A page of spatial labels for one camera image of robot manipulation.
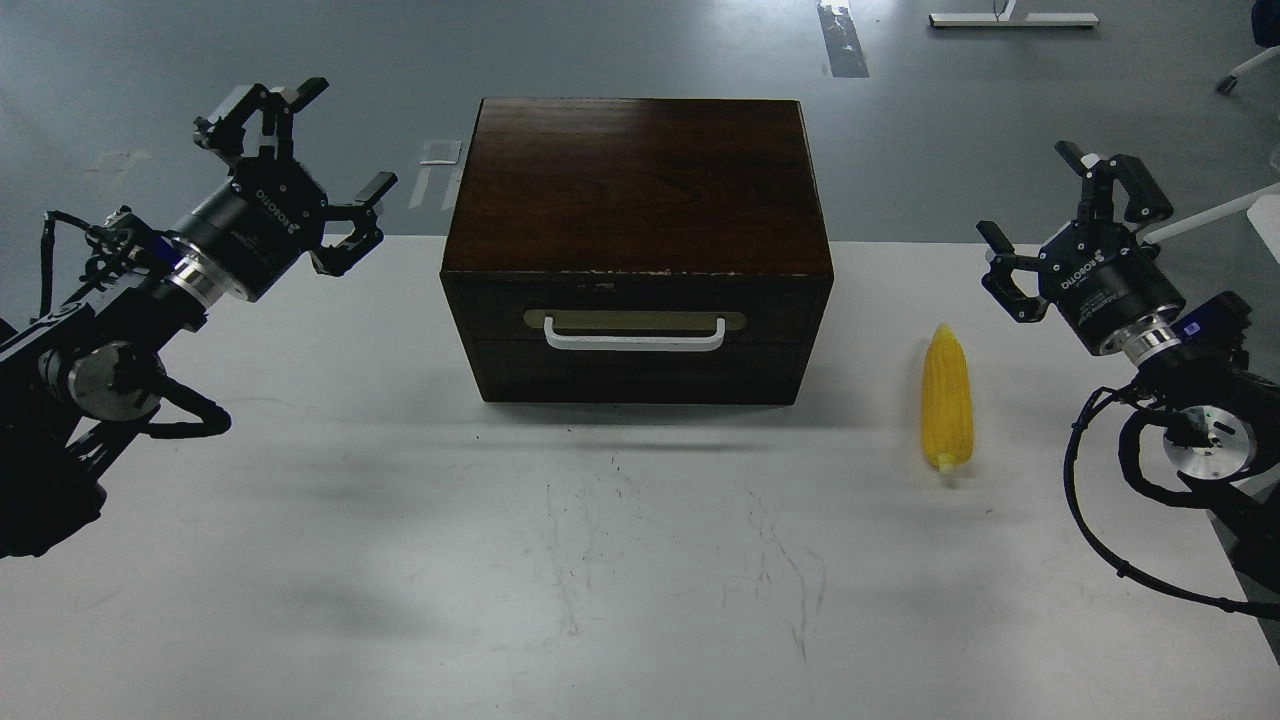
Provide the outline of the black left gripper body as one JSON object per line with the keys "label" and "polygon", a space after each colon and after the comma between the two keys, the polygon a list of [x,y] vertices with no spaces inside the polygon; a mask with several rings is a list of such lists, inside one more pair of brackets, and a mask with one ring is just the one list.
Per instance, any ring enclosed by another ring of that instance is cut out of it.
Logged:
{"label": "black left gripper body", "polygon": [[172,231],[223,273],[229,292],[256,302],[319,246],[326,205],[324,188],[298,161],[243,160]]}

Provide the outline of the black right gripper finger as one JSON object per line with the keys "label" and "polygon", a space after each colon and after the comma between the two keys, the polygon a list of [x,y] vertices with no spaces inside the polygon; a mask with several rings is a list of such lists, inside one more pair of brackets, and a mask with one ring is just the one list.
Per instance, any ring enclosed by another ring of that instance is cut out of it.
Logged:
{"label": "black right gripper finger", "polygon": [[1059,273],[1061,252],[1048,243],[1036,258],[1018,255],[1012,242],[995,222],[980,220],[975,224],[975,229],[991,250],[989,269],[980,279],[982,287],[1015,322],[1042,322],[1051,301],[1039,295],[1024,293],[1014,281],[1012,273],[1030,272],[1037,275]]}
{"label": "black right gripper finger", "polygon": [[1123,223],[1142,231],[1174,214],[1171,201],[1139,158],[1102,158],[1066,140],[1057,141],[1055,151],[1082,181],[1074,217],[1078,229],[1098,231]]}

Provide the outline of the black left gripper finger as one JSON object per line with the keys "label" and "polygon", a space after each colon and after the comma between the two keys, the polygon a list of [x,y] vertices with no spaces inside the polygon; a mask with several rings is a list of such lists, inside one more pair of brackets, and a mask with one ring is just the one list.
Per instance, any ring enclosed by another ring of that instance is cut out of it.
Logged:
{"label": "black left gripper finger", "polygon": [[337,245],[320,243],[310,251],[314,270],[320,275],[343,277],[362,261],[385,234],[379,227],[379,202],[397,184],[394,172],[376,173],[348,204],[330,205],[323,210],[323,227],[340,222],[351,232]]}
{"label": "black left gripper finger", "polygon": [[[294,117],[328,87],[324,77],[311,77],[298,88],[268,88],[261,83],[233,88],[210,118],[193,120],[193,142],[212,152],[230,169],[250,159],[268,163],[294,159]],[[259,150],[244,154],[244,137],[253,117],[260,118]]]}

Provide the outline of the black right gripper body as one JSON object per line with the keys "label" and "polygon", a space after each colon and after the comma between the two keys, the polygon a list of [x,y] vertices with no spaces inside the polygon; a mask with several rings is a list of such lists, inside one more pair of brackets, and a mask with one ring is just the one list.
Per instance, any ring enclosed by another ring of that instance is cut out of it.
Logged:
{"label": "black right gripper body", "polygon": [[1039,296],[1052,304],[1085,350],[1117,354],[1117,334],[1144,322],[1170,322],[1187,305],[1133,231],[1114,222],[1068,223],[1039,249]]}

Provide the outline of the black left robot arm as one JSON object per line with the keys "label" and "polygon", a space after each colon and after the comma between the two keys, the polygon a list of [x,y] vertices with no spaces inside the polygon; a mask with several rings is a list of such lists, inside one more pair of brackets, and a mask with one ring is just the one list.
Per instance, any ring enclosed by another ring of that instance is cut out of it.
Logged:
{"label": "black left robot arm", "polygon": [[302,256],[340,277],[383,241],[376,174],[334,204],[294,156],[294,118],[328,87],[236,88],[195,120],[225,181],[170,229],[132,209],[44,217],[38,316],[3,325],[1,551],[38,557],[96,521],[101,477],[138,437],[193,439],[230,414],[170,377],[160,352],[225,296],[260,300]]}

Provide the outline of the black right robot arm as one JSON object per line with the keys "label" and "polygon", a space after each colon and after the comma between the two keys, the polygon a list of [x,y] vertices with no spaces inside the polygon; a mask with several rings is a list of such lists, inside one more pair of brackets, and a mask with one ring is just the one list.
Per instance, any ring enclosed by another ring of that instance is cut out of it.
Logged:
{"label": "black right robot arm", "polygon": [[1117,437],[1123,479],[1164,506],[1210,512],[1234,536],[1233,569],[1277,591],[1277,500],[1240,488],[1277,464],[1277,386],[1251,372],[1244,347],[1251,306],[1225,291],[1187,309],[1157,265],[1158,249],[1139,237],[1172,215],[1139,158],[1101,158],[1069,141],[1055,149],[1082,182],[1074,218],[1032,256],[1018,254],[993,222],[977,229],[989,246],[982,284],[1015,322],[1039,322],[1055,309],[1092,355],[1123,354],[1135,366],[1126,386],[1097,389],[1073,424],[1062,470],[1070,512],[1120,577],[1226,612],[1275,619],[1275,603],[1215,598],[1137,569],[1083,518],[1075,482],[1083,436],[1107,405],[1123,402],[1132,409]]}

